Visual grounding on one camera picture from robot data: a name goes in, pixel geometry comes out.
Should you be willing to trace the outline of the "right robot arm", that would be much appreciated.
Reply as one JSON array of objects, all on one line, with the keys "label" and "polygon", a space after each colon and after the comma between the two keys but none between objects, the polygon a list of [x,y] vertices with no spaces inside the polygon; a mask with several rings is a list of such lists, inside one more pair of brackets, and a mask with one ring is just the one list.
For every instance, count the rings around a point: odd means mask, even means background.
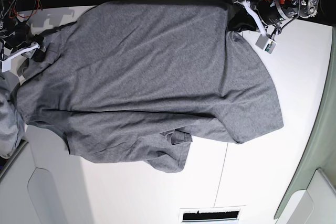
[{"label": "right robot arm", "polygon": [[16,6],[22,0],[1,0],[1,63],[11,56],[23,56],[35,62],[44,58],[44,38],[32,35],[28,22],[43,9],[40,0],[34,0],[28,15],[18,12]]}]

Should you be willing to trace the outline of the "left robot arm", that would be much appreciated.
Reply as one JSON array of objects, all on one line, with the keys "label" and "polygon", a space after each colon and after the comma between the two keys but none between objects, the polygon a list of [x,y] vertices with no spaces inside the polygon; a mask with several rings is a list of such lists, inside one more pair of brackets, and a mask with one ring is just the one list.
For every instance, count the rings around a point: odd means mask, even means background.
[{"label": "left robot arm", "polygon": [[229,21],[230,31],[257,31],[269,38],[280,34],[293,20],[313,18],[319,0],[232,0],[240,11]]}]

